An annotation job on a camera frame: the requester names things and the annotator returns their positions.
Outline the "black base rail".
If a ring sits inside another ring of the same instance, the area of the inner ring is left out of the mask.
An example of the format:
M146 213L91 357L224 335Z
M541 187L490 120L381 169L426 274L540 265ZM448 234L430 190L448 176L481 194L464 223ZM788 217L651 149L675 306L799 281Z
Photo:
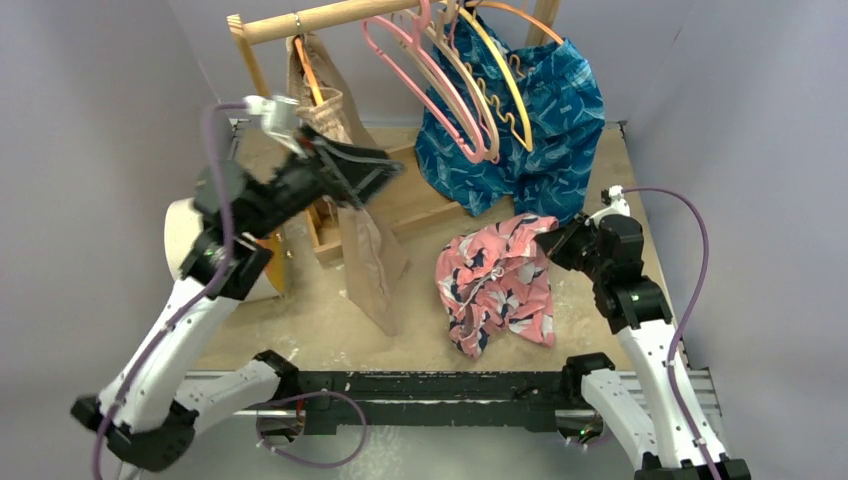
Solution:
M322 390L354 400L371 426L518 427L555 432L568 419L591 416L579 383L566 366L542 372L347 372L288 366L272 385L274 398Z

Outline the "orange hanger with blue shorts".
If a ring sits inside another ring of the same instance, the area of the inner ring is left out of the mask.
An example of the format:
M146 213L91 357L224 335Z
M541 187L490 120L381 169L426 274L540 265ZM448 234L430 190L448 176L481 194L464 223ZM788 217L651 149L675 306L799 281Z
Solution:
M532 27L534 27L536 30L539 30L542 34L541 39L538 41L528 40L528 46L542 45L543 40L551 40L557 43L558 45L562 45L564 43L564 38L558 35L551 27L543 23L540 19L537 19L536 17L532 16L531 14L523 10L519 10L517 7L498 1L476 1L472 3L472 6L475 8L493 8L505 11L516 15L519 18L522 18L523 20L526 20Z

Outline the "blue shark print shorts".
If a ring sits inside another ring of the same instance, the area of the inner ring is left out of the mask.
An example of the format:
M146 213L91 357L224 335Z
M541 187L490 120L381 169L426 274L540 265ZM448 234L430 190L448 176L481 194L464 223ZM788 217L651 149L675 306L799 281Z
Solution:
M605 125L600 89L589 61L569 38L562 45L552 41L521 48L500 41L522 74L518 85L534 149L525 151L505 127L496 124L500 159L471 163L426 110L415 143L420 173L437 192L473 216L509 197L518 214L567 221L583 207Z

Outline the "beige plastic hanger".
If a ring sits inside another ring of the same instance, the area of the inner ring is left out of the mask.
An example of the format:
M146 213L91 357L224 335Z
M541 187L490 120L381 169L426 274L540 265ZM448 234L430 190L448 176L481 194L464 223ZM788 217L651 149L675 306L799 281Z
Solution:
M458 19L456 1L445 1L441 8L424 1L416 9L390 15L411 38L414 62L444 103L438 106L424 94L429 113L469 162L495 163L500 159L500 137L485 95L454 46L452 34Z

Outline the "pink floral shorts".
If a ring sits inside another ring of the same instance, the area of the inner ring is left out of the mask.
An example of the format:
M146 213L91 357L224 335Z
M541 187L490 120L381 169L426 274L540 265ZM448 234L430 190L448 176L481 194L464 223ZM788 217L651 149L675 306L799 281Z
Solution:
M441 250L435 283L449 339L462 354L480 357L502 331L555 345L549 261L536 237L558 226L554 217L520 214L457 236Z

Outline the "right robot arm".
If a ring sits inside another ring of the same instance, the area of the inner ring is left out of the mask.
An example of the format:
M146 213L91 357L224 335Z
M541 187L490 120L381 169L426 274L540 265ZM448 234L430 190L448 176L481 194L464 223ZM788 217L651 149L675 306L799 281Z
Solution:
M643 273L641 224L620 213L580 214L536 241L552 263L591 281L597 310L630 358L641 401L603 353L568 358L561 392L600 414L635 478L750 478L747 463L731 458L710 426L682 365L665 293Z

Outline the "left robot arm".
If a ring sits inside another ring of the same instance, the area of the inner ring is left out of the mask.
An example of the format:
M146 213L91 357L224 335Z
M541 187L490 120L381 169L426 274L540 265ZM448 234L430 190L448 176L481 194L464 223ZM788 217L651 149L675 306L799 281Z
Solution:
M159 318L116 378L72 405L72 416L95 434L96 454L109 450L160 472L235 412L265 403L284 409L297 399L297 368L271 350L203 387L187 384L186 375L270 262L260 238L321 198L361 210L405 167L384 150L333 141L308 126L292 142L268 181L233 160L214 159L202 171L192 200L202 229Z

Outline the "white cylinder with orange lid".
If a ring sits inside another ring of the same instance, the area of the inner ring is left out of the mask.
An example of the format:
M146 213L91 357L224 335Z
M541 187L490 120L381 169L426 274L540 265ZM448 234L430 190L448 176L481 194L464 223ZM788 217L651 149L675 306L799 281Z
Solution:
M179 267L187 256L196 237L202 231L200 214L192 206L193 199L172 202L164 220L164 252L171 277L179 277ZM282 297L287 291L287 260L283 229L279 227L259 244L272 252L264 273L246 297L247 302Z

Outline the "orange hanger with beige shorts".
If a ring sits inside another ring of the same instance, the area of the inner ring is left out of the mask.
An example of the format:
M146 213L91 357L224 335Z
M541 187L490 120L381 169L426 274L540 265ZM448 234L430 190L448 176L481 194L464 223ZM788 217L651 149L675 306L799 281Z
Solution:
M306 78L305 83L311 91L314 104L316 106L320 106L324 103L324 97L321 91L320 83L318 82L318 79L312 68L312 64L309 60L309 56L305 49L305 44L302 37L295 36L293 40L293 45Z

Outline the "beige drawstring shorts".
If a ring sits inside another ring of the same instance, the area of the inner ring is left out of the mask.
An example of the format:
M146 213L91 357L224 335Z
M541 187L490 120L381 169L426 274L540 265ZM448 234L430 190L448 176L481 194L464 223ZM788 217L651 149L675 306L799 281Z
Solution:
M377 142L361 122L346 80L323 41L315 33L302 39L320 83L324 103L314 104L293 45L294 37L289 38L286 40L287 94L299 101L297 116L331 140L377 148ZM409 256L389 226L371 211L341 208L337 218L348 298L384 334L394 336L399 327L392 294L409 266Z

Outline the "yellow wavy hanger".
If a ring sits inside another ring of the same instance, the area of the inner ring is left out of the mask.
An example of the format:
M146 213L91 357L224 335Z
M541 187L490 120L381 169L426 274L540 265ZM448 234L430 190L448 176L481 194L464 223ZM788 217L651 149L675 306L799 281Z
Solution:
M527 152L535 147L535 139L527 105L519 88L522 77L510 50L484 25L476 8L489 7L483 1L472 6L458 4L456 23L451 31L452 50L460 58L463 71L472 77L473 93L479 93L484 109L505 127L513 139Z

